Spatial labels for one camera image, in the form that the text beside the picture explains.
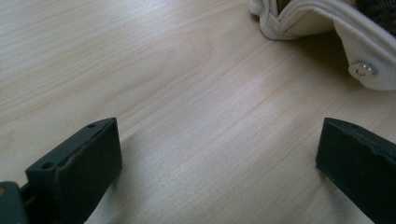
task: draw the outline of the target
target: wood grain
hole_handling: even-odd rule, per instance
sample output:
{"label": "wood grain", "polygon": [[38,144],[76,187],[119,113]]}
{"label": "wood grain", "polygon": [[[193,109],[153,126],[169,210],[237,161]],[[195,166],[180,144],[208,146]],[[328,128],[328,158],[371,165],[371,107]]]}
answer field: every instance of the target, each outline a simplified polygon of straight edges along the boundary
{"label": "wood grain", "polygon": [[334,33],[266,39],[245,0],[2,1],[0,180],[116,117],[120,178],[87,223],[371,223],[315,168],[325,117],[396,141],[396,92]]}

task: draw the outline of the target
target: metal snap button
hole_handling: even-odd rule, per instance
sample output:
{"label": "metal snap button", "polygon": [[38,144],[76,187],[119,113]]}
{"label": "metal snap button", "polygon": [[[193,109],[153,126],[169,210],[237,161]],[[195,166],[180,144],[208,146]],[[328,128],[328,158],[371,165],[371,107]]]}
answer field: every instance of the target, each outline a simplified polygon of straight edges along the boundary
{"label": "metal snap button", "polygon": [[375,75],[374,68],[368,63],[353,63],[348,71],[355,78],[370,78]]}

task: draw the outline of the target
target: wooden table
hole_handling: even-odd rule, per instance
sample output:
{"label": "wooden table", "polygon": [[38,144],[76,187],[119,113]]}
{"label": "wooden table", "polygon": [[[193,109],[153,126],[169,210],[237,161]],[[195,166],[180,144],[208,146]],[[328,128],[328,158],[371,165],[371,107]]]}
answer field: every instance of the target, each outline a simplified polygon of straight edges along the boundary
{"label": "wooden table", "polygon": [[247,0],[2,1],[0,180],[116,117],[120,178],[87,223],[371,223],[315,168],[322,121],[396,141],[396,92],[336,34],[266,39]]}

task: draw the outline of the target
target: white fabric pouch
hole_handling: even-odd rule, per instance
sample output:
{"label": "white fabric pouch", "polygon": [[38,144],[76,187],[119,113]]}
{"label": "white fabric pouch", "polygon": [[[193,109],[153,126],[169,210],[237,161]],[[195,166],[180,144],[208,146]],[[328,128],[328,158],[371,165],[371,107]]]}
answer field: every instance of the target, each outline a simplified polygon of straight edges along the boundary
{"label": "white fabric pouch", "polygon": [[251,0],[263,34],[292,40],[335,29],[349,62],[349,74],[369,89],[396,90],[396,38],[361,14],[347,0]]}

